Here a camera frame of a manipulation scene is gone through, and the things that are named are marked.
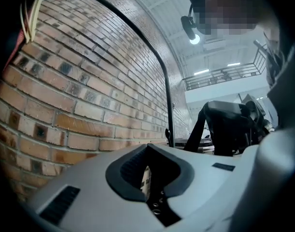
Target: black vent slot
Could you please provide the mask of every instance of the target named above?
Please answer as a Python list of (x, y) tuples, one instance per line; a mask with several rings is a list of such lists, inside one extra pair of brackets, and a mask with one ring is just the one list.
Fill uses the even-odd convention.
[(50, 223), (58, 225), (65, 213), (68, 211), (80, 189), (67, 186), (65, 187), (50, 204), (40, 213), (40, 217)]

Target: white wall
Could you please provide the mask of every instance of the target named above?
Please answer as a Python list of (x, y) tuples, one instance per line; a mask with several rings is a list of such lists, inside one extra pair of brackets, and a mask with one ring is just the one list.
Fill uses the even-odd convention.
[(186, 91), (186, 102), (213, 100), (218, 97), (247, 92), (252, 89), (268, 87), (266, 70), (261, 75), (223, 82), (207, 87)]

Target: railing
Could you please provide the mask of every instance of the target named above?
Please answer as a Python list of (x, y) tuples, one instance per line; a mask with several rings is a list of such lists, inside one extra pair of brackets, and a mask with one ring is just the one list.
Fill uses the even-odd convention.
[(262, 46), (257, 41), (254, 44), (258, 47), (258, 50), (253, 63), (221, 68), (197, 76), (184, 78), (186, 89), (192, 90), (249, 76), (261, 75), (265, 69), (266, 45)]

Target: headphones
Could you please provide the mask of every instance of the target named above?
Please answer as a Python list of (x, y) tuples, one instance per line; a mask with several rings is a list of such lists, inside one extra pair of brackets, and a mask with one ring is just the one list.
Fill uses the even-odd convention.
[[(205, 0), (190, 0), (190, 2), (191, 5), (188, 15), (181, 17), (182, 26), (188, 38), (190, 40), (196, 38), (193, 31), (195, 28), (204, 35), (211, 35), (211, 26), (205, 23)], [(193, 17), (191, 16), (192, 11), (198, 13), (199, 23), (193, 21)]]

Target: ceiling light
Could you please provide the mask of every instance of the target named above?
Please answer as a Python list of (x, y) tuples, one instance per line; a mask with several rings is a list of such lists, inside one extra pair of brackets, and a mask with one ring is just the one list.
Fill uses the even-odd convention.
[(196, 73), (194, 73), (194, 75), (200, 75), (202, 73), (209, 72), (209, 71), (210, 71), (209, 69), (206, 69), (206, 70), (203, 70), (203, 71), (200, 71), (200, 72), (196, 72)]
[(229, 66), (236, 66), (236, 65), (240, 65), (240, 63), (228, 64), (228, 67)]
[(190, 40), (190, 43), (191, 43), (191, 44), (198, 44), (198, 43), (200, 42), (200, 40), (201, 40), (200, 36), (198, 36), (198, 35), (196, 34), (195, 39), (194, 39), (194, 40)]

